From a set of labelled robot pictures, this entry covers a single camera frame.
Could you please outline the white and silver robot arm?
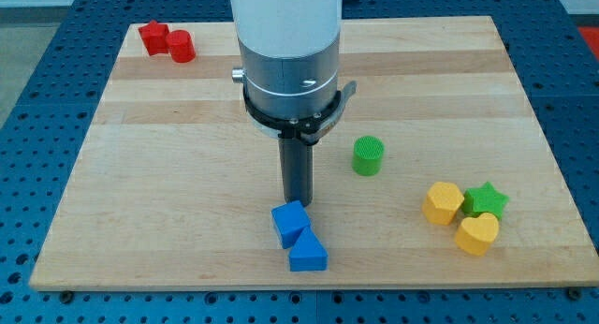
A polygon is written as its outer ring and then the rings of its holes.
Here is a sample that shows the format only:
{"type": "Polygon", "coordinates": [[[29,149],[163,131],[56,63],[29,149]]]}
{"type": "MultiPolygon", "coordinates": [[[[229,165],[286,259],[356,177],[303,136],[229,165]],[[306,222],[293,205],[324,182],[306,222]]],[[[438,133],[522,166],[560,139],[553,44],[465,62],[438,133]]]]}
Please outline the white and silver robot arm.
{"type": "Polygon", "coordinates": [[[312,146],[357,85],[338,85],[343,0],[230,0],[241,52],[232,79],[265,133],[312,146]]]}

